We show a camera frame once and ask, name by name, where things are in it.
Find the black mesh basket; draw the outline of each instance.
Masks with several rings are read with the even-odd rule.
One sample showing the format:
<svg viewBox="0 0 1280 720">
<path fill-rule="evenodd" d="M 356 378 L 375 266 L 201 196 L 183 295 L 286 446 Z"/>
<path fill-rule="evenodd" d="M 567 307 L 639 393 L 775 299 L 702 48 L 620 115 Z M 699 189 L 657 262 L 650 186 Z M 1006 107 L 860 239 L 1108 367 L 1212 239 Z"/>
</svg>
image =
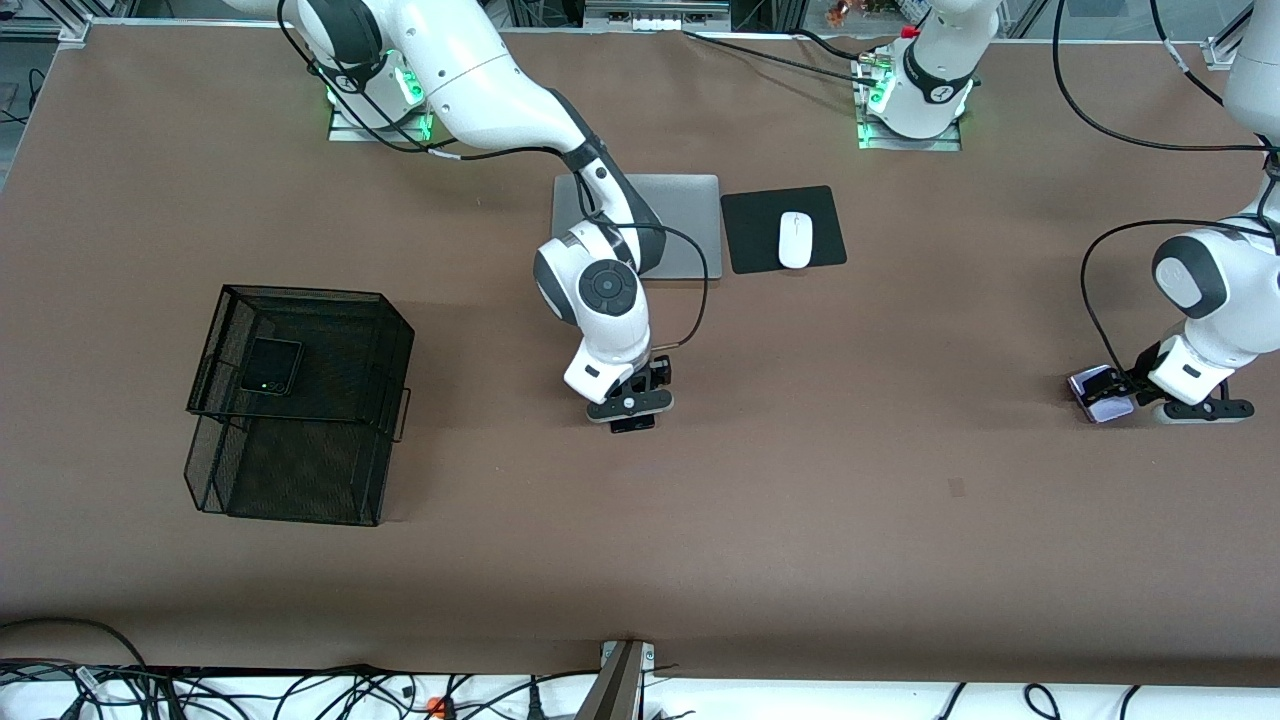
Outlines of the black mesh basket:
<svg viewBox="0 0 1280 720">
<path fill-rule="evenodd" d="M 376 525 L 412 345 L 376 292 L 223 286 L 187 401 L 196 507 Z"/>
</svg>

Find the mouse pad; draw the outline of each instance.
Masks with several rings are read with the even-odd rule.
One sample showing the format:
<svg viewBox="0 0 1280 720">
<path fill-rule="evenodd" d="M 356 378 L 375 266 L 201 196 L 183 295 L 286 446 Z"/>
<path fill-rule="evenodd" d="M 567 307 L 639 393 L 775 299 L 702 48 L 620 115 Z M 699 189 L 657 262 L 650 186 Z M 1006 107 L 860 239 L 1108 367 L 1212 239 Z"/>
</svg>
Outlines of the mouse pad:
<svg viewBox="0 0 1280 720">
<path fill-rule="evenodd" d="M 849 259 L 831 187 L 742 192 L 721 197 L 721 217 L 724 218 L 724 236 L 735 273 L 745 275 L 786 269 L 778 261 L 778 223 L 788 211 L 813 218 L 810 268 L 842 265 Z"/>
</svg>

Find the wire mesh container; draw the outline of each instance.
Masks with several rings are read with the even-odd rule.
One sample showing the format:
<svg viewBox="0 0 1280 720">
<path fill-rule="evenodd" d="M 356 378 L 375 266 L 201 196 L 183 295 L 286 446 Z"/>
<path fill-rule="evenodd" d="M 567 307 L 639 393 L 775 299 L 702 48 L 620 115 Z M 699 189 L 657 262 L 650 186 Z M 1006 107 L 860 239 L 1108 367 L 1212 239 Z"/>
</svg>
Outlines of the wire mesh container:
<svg viewBox="0 0 1280 720">
<path fill-rule="evenodd" d="M 187 401 L 196 507 L 376 525 L 412 345 L 376 292 L 223 286 Z"/>
</svg>

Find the brown table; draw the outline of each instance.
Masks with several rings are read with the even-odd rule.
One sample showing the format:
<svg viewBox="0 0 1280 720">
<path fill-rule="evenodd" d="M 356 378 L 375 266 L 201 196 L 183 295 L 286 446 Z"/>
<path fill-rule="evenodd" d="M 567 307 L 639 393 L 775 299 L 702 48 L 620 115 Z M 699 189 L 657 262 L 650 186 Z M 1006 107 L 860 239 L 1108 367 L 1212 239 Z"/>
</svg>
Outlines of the brown table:
<svg viewBox="0 0 1280 720">
<path fill-rule="evenodd" d="M 1094 133 L 1044 45 L 991 49 L 963 152 L 904 154 L 856 149 L 847 86 L 677 35 L 509 41 L 628 172 L 832 186 L 849 263 L 726 274 L 676 409 L 613 437 L 530 278 L 553 159 L 329 143 L 276 32 L 99 27 L 0 196 L 0 615 L 108 620 L 157 664 L 550 671 L 640 635 L 692 675 L 1280 676 L 1276 360 L 1233 378 L 1260 413 L 1231 428 L 1093 428 L 1062 391 L 1103 359 L 1089 240 L 1230 214 L 1258 158 Z M 1158 46 L 1064 56 L 1106 123 L 1249 140 Z M 1166 236 L 1098 255 L 1125 357 L 1178 318 L 1147 269 Z M 224 282 L 381 291 L 416 328 L 385 525 L 192 509 L 183 404 Z M 655 338 L 696 302 L 652 286 Z"/>
</svg>

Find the computer mouse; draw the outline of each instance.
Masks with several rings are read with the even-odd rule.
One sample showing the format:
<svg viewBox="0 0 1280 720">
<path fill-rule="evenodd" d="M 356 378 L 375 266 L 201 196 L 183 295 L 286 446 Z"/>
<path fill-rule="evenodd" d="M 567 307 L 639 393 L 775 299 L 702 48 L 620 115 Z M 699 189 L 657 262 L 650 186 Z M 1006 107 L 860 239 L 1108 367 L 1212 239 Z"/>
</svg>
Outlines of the computer mouse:
<svg viewBox="0 0 1280 720">
<path fill-rule="evenodd" d="M 782 213 L 778 223 L 778 263 L 783 268 L 806 268 L 813 258 L 813 218 L 804 213 Z"/>
</svg>

